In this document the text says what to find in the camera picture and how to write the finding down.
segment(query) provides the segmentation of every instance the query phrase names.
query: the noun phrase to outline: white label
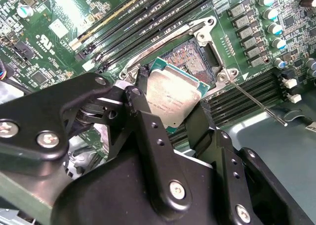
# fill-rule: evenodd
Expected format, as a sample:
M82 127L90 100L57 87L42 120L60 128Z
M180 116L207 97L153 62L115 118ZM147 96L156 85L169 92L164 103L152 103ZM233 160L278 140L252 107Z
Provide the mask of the white label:
M312 122L310 125L306 127L306 129L316 133L316 122Z
M68 33L68 29L59 19L56 19L49 27L59 38L63 38Z

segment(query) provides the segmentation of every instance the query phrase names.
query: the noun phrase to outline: gray metal panel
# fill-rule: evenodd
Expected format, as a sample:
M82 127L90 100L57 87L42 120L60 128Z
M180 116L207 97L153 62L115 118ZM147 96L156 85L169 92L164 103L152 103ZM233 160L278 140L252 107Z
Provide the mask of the gray metal panel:
M304 95L295 108L316 121L316 92ZM316 223L316 133L303 124L282 126L266 113L226 130L234 147L252 148L265 161L296 202Z

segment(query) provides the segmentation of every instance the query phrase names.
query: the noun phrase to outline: metal rod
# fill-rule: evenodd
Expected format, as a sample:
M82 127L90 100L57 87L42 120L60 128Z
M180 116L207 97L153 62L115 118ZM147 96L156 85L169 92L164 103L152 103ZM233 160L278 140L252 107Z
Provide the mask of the metal rod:
M253 102L255 102L261 109L263 109L267 114L269 114L271 117L275 118L277 121L279 121L281 124L284 125L284 127L287 126L287 122L281 119L279 116L277 116L275 113L273 113L271 110L269 110L266 106L264 106L261 102L259 102L256 98L254 98L252 95L250 95L248 92L246 92L244 89L242 89L240 86L238 86L236 83L234 83L232 80L230 80L230 83L234 85L235 88L237 88L240 92L242 92L244 95L246 95L249 99L251 99Z

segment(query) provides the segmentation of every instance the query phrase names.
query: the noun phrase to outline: motherboard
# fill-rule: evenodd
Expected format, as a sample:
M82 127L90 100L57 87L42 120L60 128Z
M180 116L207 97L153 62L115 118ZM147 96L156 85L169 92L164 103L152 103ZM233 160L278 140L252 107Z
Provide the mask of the motherboard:
M258 108L233 85L212 91L223 67L267 106L296 103L315 86L313 1L0 0L0 59L40 90L85 72L134 83L139 67L160 57L210 86L203 100L224 126ZM216 20L211 45L174 34L205 18ZM106 157L98 131L81 137Z

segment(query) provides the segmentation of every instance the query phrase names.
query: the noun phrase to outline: green circuit board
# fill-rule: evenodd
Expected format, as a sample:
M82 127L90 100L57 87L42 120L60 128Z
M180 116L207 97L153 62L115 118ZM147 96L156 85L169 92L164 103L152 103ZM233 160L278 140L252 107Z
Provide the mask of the green circuit board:
M303 88L308 90L314 87L314 78L308 74L304 63L315 56L315 11L311 8L301 8L300 0L275 0L271 8L276 9L279 15L274 21L263 18L267 7L259 5L258 0L185 0L183 5L180 5L183 0L164 0L159 4L159 8L156 7L156 12L153 11L154 15L159 13L160 16L155 15L149 22L150 16L144 16L142 13L151 8L148 4L150 1L134 0L129 8L126 7L79 48L73 50L70 42L79 39L86 30L93 29L103 22L104 18L124 7L124 3L130 3L130 0L0 0L0 58L14 71L15 79L34 90L85 73L83 66L91 60L94 63L89 71L96 71L105 62L110 63L102 75L113 83L133 56L168 35L173 29L192 20L214 16L217 24L211 32L212 38L226 67L239 70L236 78L238 84L274 68L274 60L280 58L287 68L295 70ZM238 17L232 17L229 11L243 2L246 3L245 11ZM17 14L20 5L30 6L34 14L21 18ZM134 18L142 17L144 20L134 22L129 28L119 29L109 35L92 53L83 58L76 58L78 53L91 46L98 37L116 28L120 22L128 20L136 11L139 14ZM254 59L246 56L247 50L241 45L244 40L240 37L240 29L244 27L238 29L234 26L236 19L246 14L246 26L251 26L256 43L261 44L259 64L251 63ZM267 32L267 27L273 22L282 27L281 35ZM286 40L285 48L272 47L272 40L276 37ZM140 64L150 63L192 38L190 35L178 38L144 58ZM12 48L21 42L30 48L32 58L21 59ZM102 61L97 58L99 55L102 55ZM227 86L216 94L222 94L230 88L231 86ZM99 136L95 136L95 131L92 134L93 140L89 138L89 134L82 135L82 138L93 144L92 141L97 141Z

